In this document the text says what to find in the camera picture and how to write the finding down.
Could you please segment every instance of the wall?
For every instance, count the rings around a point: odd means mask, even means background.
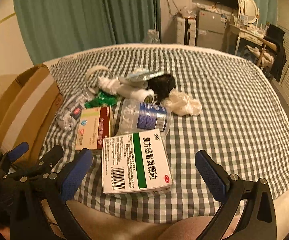
[[[200,3],[205,5],[207,8],[211,8],[214,4],[213,2],[207,0],[174,0],[175,4],[179,9],[184,6],[192,8],[194,6],[193,3]],[[173,5],[172,1],[169,0],[171,14],[174,15],[177,10]],[[160,0],[161,5],[161,36],[162,43],[175,43],[176,42],[176,33],[175,33],[175,22],[172,20],[172,17],[169,13],[167,0]],[[232,9],[223,6],[222,13],[230,15],[232,13]]]
[[[14,13],[13,0],[0,0],[0,20]],[[17,17],[0,24],[0,75],[19,74],[32,66]]]

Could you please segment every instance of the plastic bag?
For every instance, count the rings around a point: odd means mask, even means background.
[[[148,30],[142,43],[160,43],[159,32],[155,30]]]
[[[148,81],[149,88],[154,91],[157,104],[167,98],[170,91],[175,88],[175,79],[170,74],[163,74]]]
[[[131,82],[142,82],[150,80],[154,77],[159,77],[164,74],[163,71],[150,71],[145,68],[137,68],[132,73],[126,76],[126,79]]]
[[[197,17],[197,13],[194,10],[189,10],[188,7],[184,7],[180,10],[182,18],[195,19]]]
[[[202,105],[198,99],[193,99],[188,94],[176,89],[171,90],[169,97],[164,99],[161,105],[178,116],[199,115],[202,112]]]

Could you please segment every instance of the barcode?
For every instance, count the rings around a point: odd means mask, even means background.
[[[80,134],[78,145],[82,145],[82,141],[83,141],[83,134]]]
[[[165,122],[166,122],[166,115],[158,113],[157,114],[156,129],[163,130]]]
[[[112,169],[113,174],[113,189],[125,189],[126,183],[124,180],[124,168]]]

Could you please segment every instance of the clear plastic container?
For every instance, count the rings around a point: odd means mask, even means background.
[[[140,103],[132,99],[123,101],[119,132],[137,133],[143,130],[160,129],[166,136],[170,130],[171,114],[164,107]]]
[[[65,103],[55,113],[58,125],[66,131],[73,130],[80,120],[82,110],[85,109],[84,104],[92,99],[93,97],[87,93],[85,87],[79,93],[68,96]]]

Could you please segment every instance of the blue gripper pad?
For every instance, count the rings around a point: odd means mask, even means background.
[[[78,187],[92,164],[93,156],[90,150],[82,149],[80,154],[79,160],[62,182],[61,199],[63,202],[73,199],[74,194],[77,192]]]
[[[226,200],[226,192],[230,186],[226,171],[216,164],[204,150],[196,153],[195,163],[214,200],[223,203]]]
[[[29,150],[29,144],[27,142],[20,143],[13,150],[8,152],[8,159],[10,162],[15,162],[19,159],[23,154],[25,154]]]

